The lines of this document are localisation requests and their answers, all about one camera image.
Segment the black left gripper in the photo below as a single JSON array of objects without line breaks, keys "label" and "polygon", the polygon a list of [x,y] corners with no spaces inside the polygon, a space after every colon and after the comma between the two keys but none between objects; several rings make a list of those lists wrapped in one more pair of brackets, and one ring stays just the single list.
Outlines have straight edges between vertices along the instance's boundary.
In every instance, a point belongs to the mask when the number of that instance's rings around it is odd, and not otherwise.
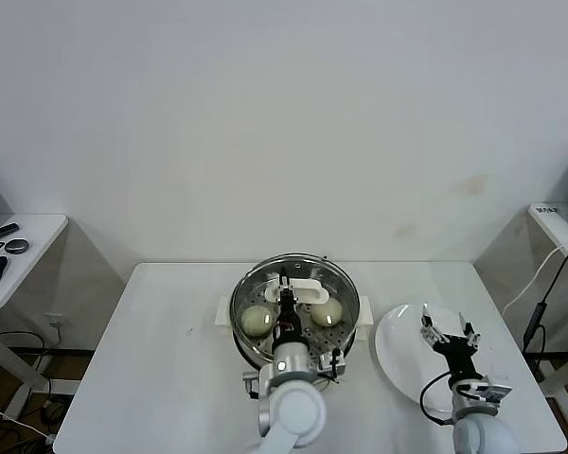
[{"label": "black left gripper", "polygon": [[281,297],[280,311],[275,324],[275,343],[305,343],[302,323],[295,310],[296,300],[291,296],[291,281],[284,266],[280,268],[278,282],[278,293]]}]

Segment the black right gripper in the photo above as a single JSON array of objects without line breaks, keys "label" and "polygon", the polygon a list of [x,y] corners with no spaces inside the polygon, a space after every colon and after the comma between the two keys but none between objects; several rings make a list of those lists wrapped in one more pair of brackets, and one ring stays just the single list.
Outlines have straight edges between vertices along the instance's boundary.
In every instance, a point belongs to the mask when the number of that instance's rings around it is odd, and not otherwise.
[{"label": "black right gripper", "polygon": [[445,335],[434,325],[428,307],[422,307],[420,334],[422,338],[433,346],[433,350],[443,356],[449,367],[451,378],[480,378],[476,371],[472,356],[477,352],[481,335],[462,312],[458,312],[459,322],[465,338],[454,335]]}]

